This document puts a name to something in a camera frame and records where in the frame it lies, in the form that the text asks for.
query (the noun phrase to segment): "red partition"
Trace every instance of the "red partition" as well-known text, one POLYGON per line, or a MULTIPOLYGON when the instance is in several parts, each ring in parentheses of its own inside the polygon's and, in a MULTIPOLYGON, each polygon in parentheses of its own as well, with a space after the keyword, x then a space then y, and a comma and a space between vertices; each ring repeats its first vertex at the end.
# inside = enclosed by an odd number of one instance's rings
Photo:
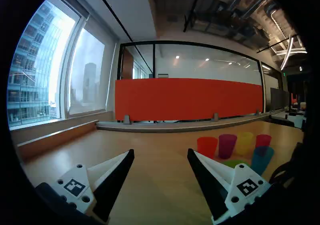
POLYGON ((164 121, 232 117, 262 111, 260 85, 194 78, 117 80, 116 119, 164 121))

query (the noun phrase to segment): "plastic cup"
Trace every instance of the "plastic cup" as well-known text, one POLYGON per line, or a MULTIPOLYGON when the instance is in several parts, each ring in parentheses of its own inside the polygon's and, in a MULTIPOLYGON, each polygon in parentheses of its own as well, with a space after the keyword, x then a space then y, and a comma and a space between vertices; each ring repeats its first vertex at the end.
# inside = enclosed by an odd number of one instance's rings
POLYGON ((268 147, 270 145, 271 136, 260 134, 256 138, 256 147, 268 147))
POLYGON ((253 152, 251 169, 261 176, 271 161, 273 154, 274 150, 271 147, 256 147, 253 152))
POLYGON ((231 157, 236 144, 237 136, 233 134, 222 134, 219 136, 219 157, 228 159, 231 157))
POLYGON ((245 155, 252 149, 252 133, 238 133, 236 142, 236 153, 245 155))
POLYGON ((248 163, 246 163, 246 162, 244 162, 244 161, 242 161, 242 160, 227 160, 227 161, 223 162, 222 164, 223 164, 223 165, 226 165, 226 166, 228 166, 228 167, 231 167, 231 168, 235 168, 236 165, 238 165, 238 164, 240 164, 240 163, 244 163, 244 164, 246 164, 248 167, 250 167, 248 163))
POLYGON ((218 140, 215 137, 199 137, 197 139, 197 152, 213 159, 217 144, 218 140))

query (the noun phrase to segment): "wooden table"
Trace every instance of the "wooden table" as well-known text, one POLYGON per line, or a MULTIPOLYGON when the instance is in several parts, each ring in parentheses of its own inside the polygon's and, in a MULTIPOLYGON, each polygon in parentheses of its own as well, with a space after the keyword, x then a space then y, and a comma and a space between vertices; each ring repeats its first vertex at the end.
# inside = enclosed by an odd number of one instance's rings
POLYGON ((135 160, 110 214, 115 224, 211 224, 211 213, 187 160, 199 137, 252 132, 272 136, 274 156, 263 174, 291 158, 300 129, 256 121, 235 127, 189 133, 122 133, 96 130, 25 165, 34 186, 53 182, 78 163, 88 167, 134 149, 135 160))

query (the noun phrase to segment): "red cup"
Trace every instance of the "red cup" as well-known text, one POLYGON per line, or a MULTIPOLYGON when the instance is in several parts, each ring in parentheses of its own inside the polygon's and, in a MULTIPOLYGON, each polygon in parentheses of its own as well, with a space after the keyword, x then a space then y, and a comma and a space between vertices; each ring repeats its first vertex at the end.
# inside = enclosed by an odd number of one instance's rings
POLYGON ((271 136, 267 134, 260 134, 256 138, 256 147, 268 147, 270 145, 271 136))
POLYGON ((219 157, 228 159, 231 157, 236 144, 237 136, 233 134, 222 134, 219 136, 219 157))
POLYGON ((199 137, 197 139, 197 152, 213 159, 217 144, 218 140, 215 137, 199 137))

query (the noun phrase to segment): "metal bracket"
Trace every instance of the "metal bracket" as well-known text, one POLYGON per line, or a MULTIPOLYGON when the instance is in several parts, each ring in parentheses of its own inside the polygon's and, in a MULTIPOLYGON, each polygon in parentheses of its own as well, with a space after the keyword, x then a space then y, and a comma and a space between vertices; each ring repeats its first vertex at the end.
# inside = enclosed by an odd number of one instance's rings
POLYGON ((212 122, 217 122, 217 121, 219 121, 219 114, 218 114, 218 113, 214 113, 214 114, 213 114, 213 118, 211 118, 211 121, 212 121, 212 122))
POLYGON ((125 116, 124 116, 123 123, 124 123, 125 125, 131 125, 129 115, 125 115, 125 116))

